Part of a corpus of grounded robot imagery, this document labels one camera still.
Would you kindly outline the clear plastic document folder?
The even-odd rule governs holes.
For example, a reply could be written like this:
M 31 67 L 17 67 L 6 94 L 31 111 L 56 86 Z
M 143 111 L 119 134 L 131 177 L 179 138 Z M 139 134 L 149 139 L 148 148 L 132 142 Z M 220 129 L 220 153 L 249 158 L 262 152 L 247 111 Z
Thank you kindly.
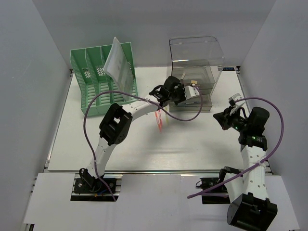
M 113 39 L 103 71 L 112 78 L 121 92 L 132 94 L 134 77 L 121 43 L 116 37 Z

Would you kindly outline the red pink pen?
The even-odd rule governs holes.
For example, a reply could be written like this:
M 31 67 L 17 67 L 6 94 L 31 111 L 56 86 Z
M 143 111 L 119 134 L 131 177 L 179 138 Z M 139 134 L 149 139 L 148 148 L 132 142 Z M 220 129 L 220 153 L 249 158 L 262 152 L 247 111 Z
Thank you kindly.
M 159 125 L 160 125 L 160 128 L 162 128 L 162 118 L 161 118 L 161 112 L 160 110 L 158 111 L 158 119 L 159 119 Z

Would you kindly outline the green file organizer rack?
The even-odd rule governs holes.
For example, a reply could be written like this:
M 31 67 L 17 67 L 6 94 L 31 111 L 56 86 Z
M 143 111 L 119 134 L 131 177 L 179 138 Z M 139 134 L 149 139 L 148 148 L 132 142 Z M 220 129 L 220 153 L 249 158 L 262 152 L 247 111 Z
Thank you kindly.
M 91 104 L 88 117 L 104 115 L 111 104 L 125 105 L 136 101 L 124 101 L 115 82 L 103 71 L 104 62 L 111 50 L 111 45 L 74 49 L 70 51 L 70 63 L 81 92 L 81 111 L 86 112 L 92 99 L 99 93 L 111 91 L 96 99 Z

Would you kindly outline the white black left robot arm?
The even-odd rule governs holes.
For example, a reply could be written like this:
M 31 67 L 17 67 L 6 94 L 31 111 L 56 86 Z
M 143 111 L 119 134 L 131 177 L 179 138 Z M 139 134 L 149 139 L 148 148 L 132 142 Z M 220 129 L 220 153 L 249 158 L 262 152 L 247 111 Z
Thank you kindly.
M 79 170 L 79 175 L 85 181 L 85 186 L 91 192 L 97 192 L 102 186 L 107 162 L 115 147 L 124 141 L 130 125 L 136 119 L 158 111 L 170 102 L 179 104 L 198 92 L 192 86 L 184 86 L 179 79 L 169 76 L 163 85 L 158 85 L 149 92 L 146 98 L 138 99 L 129 104 L 112 104 L 99 125 L 99 142 L 94 151 L 94 157 L 86 168 Z

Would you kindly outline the clear acrylic drawer cabinet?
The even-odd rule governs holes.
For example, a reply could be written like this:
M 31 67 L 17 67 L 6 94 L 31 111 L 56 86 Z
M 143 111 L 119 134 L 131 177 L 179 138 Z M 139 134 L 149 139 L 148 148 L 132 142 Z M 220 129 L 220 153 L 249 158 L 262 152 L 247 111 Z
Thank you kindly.
M 169 40 L 172 61 L 171 75 L 182 84 L 197 81 L 200 96 L 188 99 L 178 105 L 171 103 L 171 112 L 197 112 L 203 102 L 202 111 L 212 108 L 211 95 L 224 67 L 224 53 L 218 39 L 212 35 L 186 36 Z

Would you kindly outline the yellow pen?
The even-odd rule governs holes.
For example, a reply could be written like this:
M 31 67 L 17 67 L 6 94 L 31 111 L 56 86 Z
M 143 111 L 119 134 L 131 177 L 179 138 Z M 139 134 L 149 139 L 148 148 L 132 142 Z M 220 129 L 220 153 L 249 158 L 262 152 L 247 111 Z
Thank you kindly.
M 165 120 L 166 120 L 166 124 L 168 125 L 169 122 L 168 122 L 168 114 L 167 114 L 167 112 L 165 112 Z

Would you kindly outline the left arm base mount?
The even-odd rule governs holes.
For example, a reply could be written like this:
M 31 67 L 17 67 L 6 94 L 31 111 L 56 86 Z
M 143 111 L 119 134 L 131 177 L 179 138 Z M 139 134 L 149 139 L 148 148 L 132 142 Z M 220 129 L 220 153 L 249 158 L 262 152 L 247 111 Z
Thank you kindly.
M 81 168 L 75 177 L 70 201 L 80 202 L 115 202 L 119 197 L 120 179 L 102 178 L 110 188 L 99 179 L 90 175 L 87 169 Z

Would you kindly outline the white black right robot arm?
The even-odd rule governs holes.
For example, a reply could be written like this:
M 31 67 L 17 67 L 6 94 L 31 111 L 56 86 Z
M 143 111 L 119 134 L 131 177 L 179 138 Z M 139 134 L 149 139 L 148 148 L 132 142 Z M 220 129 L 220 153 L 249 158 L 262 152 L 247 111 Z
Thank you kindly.
M 232 107 L 213 115 L 223 130 L 233 128 L 239 132 L 244 170 L 224 167 L 217 185 L 229 196 L 227 223 L 245 231 L 266 231 L 278 213 L 277 205 L 270 201 L 266 167 L 261 162 L 268 149 L 263 132 L 269 116 L 269 112 L 260 107 L 254 107 L 247 118 Z

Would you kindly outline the orange pen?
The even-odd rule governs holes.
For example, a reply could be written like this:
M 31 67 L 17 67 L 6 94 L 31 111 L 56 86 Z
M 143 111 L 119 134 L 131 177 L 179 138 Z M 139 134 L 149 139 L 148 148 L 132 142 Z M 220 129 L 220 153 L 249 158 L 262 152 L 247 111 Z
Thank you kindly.
M 157 122 L 157 126 L 158 126 L 158 129 L 159 129 L 159 132 L 161 133 L 161 124 L 160 124 L 160 120 L 159 120 L 159 117 L 158 117 L 158 113 L 157 111 L 155 111 L 155 118 L 156 118 L 156 122 Z

